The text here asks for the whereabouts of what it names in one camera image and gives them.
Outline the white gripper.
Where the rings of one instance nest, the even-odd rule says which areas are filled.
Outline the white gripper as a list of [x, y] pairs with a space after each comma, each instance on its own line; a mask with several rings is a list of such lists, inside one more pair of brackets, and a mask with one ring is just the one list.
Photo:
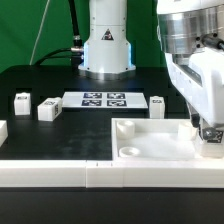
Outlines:
[[165, 58], [172, 84], [188, 102], [192, 126], [199, 127], [200, 116], [212, 127], [224, 126], [224, 52], [205, 48], [187, 65], [176, 64], [169, 53]]

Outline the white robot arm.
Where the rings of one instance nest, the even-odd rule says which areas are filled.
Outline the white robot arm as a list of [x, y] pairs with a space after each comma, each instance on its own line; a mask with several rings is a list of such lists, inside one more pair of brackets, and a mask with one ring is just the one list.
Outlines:
[[[85, 74], [105, 79], [133, 70], [127, 0], [90, 0]], [[157, 36], [172, 84], [211, 127], [224, 126], [224, 0], [157, 0]]]

